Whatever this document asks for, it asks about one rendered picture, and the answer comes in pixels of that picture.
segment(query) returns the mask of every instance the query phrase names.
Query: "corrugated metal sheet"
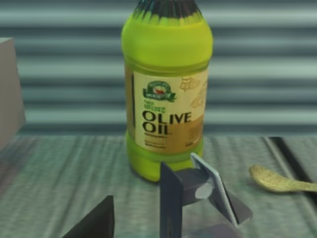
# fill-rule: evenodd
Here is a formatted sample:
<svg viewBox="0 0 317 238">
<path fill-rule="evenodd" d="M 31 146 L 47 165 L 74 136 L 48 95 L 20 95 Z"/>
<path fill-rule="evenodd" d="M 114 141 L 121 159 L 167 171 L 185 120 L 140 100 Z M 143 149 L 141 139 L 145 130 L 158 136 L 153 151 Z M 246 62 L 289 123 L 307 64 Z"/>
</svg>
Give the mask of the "corrugated metal sheet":
<svg viewBox="0 0 317 238">
<path fill-rule="evenodd" d="M 2 0 L 25 131 L 125 130 L 120 32 L 137 1 Z M 206 132 L 317 131 L 317 3 L 197 1 L 213 30 Z"/>
</svg>

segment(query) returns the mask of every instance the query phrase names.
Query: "white box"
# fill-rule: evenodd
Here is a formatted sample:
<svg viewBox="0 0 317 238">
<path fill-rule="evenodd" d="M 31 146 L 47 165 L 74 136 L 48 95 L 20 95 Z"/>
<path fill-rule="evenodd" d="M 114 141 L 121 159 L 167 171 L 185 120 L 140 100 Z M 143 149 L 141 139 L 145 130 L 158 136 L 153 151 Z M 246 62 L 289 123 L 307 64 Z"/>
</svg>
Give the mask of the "white box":
<svg viewBox="0 0 317 238">
<path fill-rule="evenodd" d="M 25 123 L 12 38 L 0 38 L 0 150 Z"/>
</svg>

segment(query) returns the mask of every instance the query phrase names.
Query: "olive oil bottle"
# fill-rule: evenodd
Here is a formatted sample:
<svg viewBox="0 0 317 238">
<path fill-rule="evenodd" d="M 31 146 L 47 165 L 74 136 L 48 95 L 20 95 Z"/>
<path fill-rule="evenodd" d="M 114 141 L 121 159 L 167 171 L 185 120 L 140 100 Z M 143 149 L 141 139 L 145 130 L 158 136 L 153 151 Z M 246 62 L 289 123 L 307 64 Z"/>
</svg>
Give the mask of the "olive oil bottle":
<svg viewBox="0 0 317 238">
<path fill-rule="evenodd" d="M 202 156 L 213 38 L 194 0 L 140 0 L 122 30 L 127 154 L 140 176 Z"/>
</svg>

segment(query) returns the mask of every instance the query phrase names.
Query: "green logo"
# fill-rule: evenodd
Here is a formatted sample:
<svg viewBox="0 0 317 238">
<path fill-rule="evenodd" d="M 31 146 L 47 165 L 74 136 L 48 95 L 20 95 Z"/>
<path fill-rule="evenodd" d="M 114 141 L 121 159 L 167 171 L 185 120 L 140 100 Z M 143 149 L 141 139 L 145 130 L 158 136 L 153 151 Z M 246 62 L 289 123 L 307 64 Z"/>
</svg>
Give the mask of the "green logo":
<svg viewBox="0 0 317 238">
<path fill-rule="evenodd" d="M 146 89 L 143 89 L 143 97 L 159 101 L 167 100 L 173 103 L 176 99 L 175 95 L 171 92 L 170 85 L 162 81 L 153 81 Z"/>
</svg>

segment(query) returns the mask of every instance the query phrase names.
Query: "golden spoon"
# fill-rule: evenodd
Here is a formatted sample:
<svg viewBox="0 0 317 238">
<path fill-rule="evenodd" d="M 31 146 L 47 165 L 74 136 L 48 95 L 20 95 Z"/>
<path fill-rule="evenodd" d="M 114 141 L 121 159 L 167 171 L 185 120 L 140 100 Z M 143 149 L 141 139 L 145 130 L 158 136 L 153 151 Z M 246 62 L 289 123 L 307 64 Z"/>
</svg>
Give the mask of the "golden spoon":
<svg viewBox="0 0 317 238">
<path fill-rule="evenodd" d="M 317 183 L 301 182 L 285 178 L 260 165 L 251 166 L 249 173 L 258 185 L 272 192 L 317 192 Z"/>
</svg>

